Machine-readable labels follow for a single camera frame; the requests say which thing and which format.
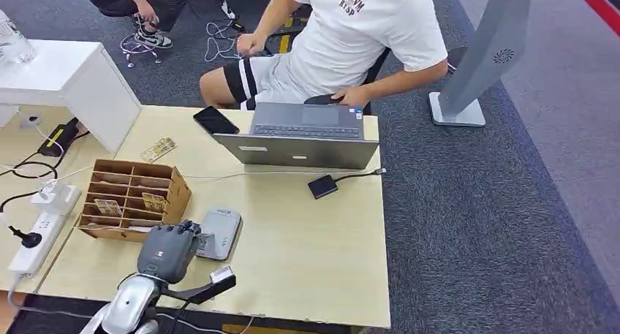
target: smartphone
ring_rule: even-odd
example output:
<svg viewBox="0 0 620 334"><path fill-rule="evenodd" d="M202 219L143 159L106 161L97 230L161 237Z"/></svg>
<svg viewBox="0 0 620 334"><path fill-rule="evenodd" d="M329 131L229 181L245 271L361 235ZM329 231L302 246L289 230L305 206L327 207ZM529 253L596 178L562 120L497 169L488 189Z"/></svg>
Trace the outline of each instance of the smartphone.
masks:
<svg viewBox="0 0 620 334"><path fill-rule="evenodd" d="M194 120L209 134L237 134L239 128L224 117L215 107L207 107L194 115Z"/></svg>

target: wooden organizer box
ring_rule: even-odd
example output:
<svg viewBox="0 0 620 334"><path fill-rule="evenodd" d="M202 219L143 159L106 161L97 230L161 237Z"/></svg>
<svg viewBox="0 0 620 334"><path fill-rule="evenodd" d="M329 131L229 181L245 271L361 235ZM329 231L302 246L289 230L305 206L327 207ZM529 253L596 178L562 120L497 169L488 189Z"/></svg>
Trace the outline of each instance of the wooden organizer box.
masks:
<svg viewBox="0 0 620 334"><path fill-rule="evenodd" d="M164 210L148 210L142 193L164 197L167 201ZM142 242L148 233L130 227L177 224L185 213L191 195L192 192L176 167L96 160L84 209L74 227L94 238ZM121 215L104 215L95 199L115 200L121 208Z"/></svg>

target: white desk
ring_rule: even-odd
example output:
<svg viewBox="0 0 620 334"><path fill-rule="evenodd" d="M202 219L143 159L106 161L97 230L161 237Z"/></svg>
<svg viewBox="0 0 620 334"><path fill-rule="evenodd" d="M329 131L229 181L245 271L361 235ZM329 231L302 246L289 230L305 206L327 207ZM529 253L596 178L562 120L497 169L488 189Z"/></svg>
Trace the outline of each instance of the white desk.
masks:
<svg viewBox="0 0 620 334"><path fill-rule="evenodd" d="M0 104L68 108L116 152L140 113L140 102L98 42L31 40L37 57L0 70Z"/></svg>

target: laptop lid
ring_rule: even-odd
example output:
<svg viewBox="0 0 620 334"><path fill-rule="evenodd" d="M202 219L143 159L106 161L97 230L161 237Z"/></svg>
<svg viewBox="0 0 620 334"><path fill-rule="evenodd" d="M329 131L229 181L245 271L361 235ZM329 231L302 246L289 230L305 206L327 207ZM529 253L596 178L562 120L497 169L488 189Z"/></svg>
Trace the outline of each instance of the laptop lid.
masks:
<svg viewBox="0 0 620 334"><path fill-rule="evenodd" d="M214 134L244 164L363 170L379 142L324 138L256 137Z"/></svg>

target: water bottle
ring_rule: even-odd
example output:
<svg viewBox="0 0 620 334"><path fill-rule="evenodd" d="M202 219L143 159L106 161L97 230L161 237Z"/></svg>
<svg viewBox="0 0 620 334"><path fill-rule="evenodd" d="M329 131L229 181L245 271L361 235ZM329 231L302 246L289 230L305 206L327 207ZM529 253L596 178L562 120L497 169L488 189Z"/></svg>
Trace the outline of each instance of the water bottle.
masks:
<svg viewBox="0 0 620 334"><path fill-rule="evenodd" d="M0 65L24 63L37 55L30 42L15 24L0 10Z"/></svg>

